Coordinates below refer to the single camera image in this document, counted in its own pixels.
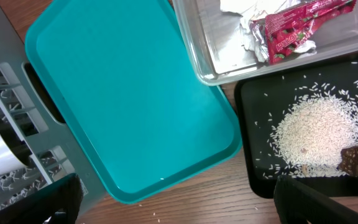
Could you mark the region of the brown food chunk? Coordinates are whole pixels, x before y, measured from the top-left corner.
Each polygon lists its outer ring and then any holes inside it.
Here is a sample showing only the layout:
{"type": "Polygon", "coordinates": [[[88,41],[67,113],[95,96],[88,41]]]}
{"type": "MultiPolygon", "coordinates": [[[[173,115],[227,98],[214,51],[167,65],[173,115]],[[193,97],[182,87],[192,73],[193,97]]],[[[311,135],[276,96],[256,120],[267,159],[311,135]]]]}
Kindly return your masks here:
{"type": "Polygon", "coordinates": [[[341,162],[337,168],[350,176],[358,177],[358,146],[341,150],[341,162]]]}

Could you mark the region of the red snack wrapper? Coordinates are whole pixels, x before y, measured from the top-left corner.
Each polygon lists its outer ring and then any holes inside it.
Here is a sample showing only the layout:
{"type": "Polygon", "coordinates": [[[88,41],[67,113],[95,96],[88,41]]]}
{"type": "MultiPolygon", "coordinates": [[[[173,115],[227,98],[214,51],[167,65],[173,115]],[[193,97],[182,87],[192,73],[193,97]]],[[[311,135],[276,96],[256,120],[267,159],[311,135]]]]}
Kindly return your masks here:
{"type": "Polygon", "coordinates": [[[326,21],[352,12],[355,5],[355,0],[305,1],[252,21],[249,28],[256,40],[255,50],[271,65],[297,50],[307,52],[303,45],[326,21]]]}

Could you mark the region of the white napkin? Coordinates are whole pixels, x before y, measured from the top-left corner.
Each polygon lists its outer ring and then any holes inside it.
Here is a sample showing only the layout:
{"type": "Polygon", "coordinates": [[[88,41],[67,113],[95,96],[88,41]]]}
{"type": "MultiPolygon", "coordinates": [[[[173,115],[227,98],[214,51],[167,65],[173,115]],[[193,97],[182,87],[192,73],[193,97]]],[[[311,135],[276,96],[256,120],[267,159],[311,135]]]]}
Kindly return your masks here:
{"type": "Polygon", "coordinates": [[[264,20],[266,16],[275,14],[292,6],[305,3],[305,1],[288,1],[288,0],[221,0],[221,12],[233,12],[242,16],[240,26],[244,37],[244,48],[255,52],[259,62],[268,60],[267,47],[257,42],[253,36],[250,24],[254,21],[264,20]]]}

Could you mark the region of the white paper cup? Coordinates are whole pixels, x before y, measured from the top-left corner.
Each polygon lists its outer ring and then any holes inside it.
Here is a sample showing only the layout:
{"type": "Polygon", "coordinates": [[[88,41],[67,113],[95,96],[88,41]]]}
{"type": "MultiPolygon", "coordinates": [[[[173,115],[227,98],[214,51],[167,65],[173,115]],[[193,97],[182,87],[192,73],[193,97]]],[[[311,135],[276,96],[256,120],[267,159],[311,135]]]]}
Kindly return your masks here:
{"type": "Polygon", "coordinates": [[[0,118],[0,175],[28,167],[30,155],[26,143],[0,118]]]}

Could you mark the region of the pile of white rice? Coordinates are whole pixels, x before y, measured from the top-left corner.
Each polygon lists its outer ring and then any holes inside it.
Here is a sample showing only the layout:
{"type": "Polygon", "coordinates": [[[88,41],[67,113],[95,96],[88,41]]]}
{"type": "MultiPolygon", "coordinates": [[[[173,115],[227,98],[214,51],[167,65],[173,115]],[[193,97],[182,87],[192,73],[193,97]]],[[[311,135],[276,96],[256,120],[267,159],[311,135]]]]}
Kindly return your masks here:
{"type": "Polygon", "coordinates": [[[284,165],[269,165],[272,173],[266,178],[348,175],[337,167],[341,150],[358,146],[358,79],[354,84],[355,93],[330,82],[297,87],[299,92],[267,139],[271,155],[284,165]]]}

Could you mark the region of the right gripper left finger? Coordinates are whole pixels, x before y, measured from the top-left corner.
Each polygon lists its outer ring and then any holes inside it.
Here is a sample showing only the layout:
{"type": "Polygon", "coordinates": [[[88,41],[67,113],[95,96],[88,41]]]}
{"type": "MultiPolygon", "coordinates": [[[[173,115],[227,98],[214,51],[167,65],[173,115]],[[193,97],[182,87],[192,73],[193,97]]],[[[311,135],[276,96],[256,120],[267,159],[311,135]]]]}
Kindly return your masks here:
{"type": "Polygon", "coordinates": [[[0,211],[0,223],[74,223],[83,199],[80,178],[69,174],[0,211]]]}

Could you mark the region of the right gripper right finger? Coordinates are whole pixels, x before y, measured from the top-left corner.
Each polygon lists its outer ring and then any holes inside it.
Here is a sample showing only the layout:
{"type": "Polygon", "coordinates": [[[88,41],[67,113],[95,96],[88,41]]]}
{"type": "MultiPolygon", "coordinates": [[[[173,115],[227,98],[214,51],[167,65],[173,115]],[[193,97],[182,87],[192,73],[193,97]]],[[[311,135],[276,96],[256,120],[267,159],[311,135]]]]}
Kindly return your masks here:
{"type": "Polygon", "coordinates": [[[278,177],[273,201],[281,223],[358,224],[358,213],[292,179],[278,177]]]}

